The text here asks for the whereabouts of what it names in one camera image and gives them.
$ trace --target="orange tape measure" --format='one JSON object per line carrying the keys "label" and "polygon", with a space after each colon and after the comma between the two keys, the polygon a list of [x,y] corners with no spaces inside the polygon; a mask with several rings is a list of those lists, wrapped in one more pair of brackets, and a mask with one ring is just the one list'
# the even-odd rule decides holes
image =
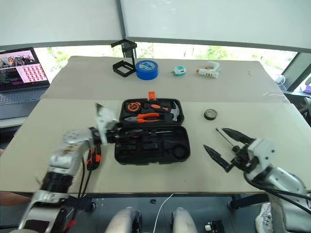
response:
{"label": "orange tape measure", "polygon": [[140,110],[140,106],[140,102],[132,102],[127,105],[126,109],[131,113],[136,113]]}

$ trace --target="tape roll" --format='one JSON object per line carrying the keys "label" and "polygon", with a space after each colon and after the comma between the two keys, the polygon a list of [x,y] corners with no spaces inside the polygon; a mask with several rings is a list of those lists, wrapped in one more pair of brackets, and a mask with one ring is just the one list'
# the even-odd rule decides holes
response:
{"label": "tape roll", "polygon": [[157,63],[150,60],[143,60],[137,62],[135,65],[136,75],[143,80],[151,80],[157,77],[158,66]]}

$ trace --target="white glue gun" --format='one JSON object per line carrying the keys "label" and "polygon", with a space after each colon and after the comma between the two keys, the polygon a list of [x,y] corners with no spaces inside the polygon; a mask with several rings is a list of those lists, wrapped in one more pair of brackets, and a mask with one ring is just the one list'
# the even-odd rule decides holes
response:
{"label": "white glue gun", "polygon": [[212,78],[217,78],[220,71],[220,64],[218,62],[207,62],[207,67],[205,69],[198,69],[196,72],[199,75],[208,76]]}

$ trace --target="laptop screen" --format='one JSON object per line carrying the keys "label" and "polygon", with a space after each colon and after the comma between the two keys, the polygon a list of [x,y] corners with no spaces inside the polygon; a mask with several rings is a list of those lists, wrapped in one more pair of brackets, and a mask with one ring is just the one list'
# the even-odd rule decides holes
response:
{"label": "laptop screen", "polygon": [[33,48],[0,52],[0,91],[49,84]]}

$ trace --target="hammer head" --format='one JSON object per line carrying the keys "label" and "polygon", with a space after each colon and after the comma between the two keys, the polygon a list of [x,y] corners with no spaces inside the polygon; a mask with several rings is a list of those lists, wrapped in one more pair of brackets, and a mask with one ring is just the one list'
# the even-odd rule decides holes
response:
{"label": "hammer head", "polygon": [[178,108],[178,105],[175,102],[173,102],[173,103],[175,105],[175,108],[171,109],[171,113],[173,114],[172,121],[177,121],[177,117],[179,116],[179,108]]}

